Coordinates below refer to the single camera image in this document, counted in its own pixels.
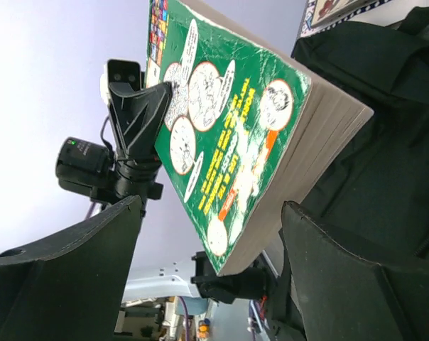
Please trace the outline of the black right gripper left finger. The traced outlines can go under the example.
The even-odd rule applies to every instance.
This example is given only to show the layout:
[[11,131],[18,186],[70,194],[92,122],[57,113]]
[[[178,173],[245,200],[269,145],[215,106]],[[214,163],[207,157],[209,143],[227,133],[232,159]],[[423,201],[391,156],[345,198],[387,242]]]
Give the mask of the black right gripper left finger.
[[0,255],[0,340],[112,340],[142,201]]

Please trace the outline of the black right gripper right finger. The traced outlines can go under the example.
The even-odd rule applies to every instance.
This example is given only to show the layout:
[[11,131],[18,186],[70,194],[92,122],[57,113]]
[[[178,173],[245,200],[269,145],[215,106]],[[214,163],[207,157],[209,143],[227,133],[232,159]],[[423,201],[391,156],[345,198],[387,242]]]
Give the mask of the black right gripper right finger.
[[319,223],[296,202],[283,237],[308,340],[429,340],[429,261]]

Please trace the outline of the square floral ceramic plate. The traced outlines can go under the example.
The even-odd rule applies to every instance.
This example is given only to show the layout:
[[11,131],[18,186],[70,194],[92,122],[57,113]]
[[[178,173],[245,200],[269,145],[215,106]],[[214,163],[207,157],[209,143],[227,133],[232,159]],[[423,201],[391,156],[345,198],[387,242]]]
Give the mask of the square floral ceramic plate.
[[311,26],[317,27],[329,23],[371,2],[372,0],[317,0]]

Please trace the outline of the green paperback book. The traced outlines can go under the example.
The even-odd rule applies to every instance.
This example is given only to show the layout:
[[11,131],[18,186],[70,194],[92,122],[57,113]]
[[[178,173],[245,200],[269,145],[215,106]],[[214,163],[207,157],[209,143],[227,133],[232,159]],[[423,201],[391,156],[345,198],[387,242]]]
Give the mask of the green paperback book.
[[146,84],[173,96],[156,150],[215,273],[238,274],[373,111],[203,1],[151,1]]

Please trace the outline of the black fabric backpack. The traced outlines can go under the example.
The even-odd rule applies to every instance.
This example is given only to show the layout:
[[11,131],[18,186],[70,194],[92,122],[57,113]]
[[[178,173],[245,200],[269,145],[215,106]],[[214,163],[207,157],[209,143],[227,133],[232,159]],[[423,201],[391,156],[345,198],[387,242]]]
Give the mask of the black fabric backpack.
[[[292,56],[374,112],[299,205],[321,224],[429,261],[429,7],[396,28],[346,21],[298,39]],[[308,340],[280,237],[269,335]]]

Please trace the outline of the white patterned placemat cloth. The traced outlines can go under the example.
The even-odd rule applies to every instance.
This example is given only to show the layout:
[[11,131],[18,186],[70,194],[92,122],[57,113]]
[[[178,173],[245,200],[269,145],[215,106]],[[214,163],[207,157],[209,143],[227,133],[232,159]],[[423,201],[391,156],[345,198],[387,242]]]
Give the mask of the white patterned placemat cloth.
[[311,36],[334,28],[359,14],[375,9],[387,0],[317,0],[308,1],[305,7],[298,37]]

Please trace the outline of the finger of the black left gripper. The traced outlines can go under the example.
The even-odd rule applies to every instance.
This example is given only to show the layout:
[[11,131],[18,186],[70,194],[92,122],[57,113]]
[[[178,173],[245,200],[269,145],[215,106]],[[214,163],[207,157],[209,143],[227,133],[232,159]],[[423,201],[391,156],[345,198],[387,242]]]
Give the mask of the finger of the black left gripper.
[[233,304],[236,299],[260,300],[271,286],[271,277],[259,260],[239,274],[218,276],[204,251],[196,253],[195,274],[190,279],[203,298]]

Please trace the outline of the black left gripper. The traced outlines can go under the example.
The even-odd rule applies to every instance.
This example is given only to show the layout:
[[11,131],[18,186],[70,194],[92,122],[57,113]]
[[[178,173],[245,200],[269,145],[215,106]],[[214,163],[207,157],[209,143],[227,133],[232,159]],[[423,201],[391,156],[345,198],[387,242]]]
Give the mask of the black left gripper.
[[155,142],[173,97],[172,85],[161,82],[135,91],[129,83],[111,82],[109,93],[117,146],[123,158],[136,161],[116,161],[114,170],[107,173],[107,182],[93,186],[89,198],[103,205],[136,195],[143,205],[148,199],[160,200],[163,184],[157,183],[156,177],[162,163],[151,156],[156,155]]

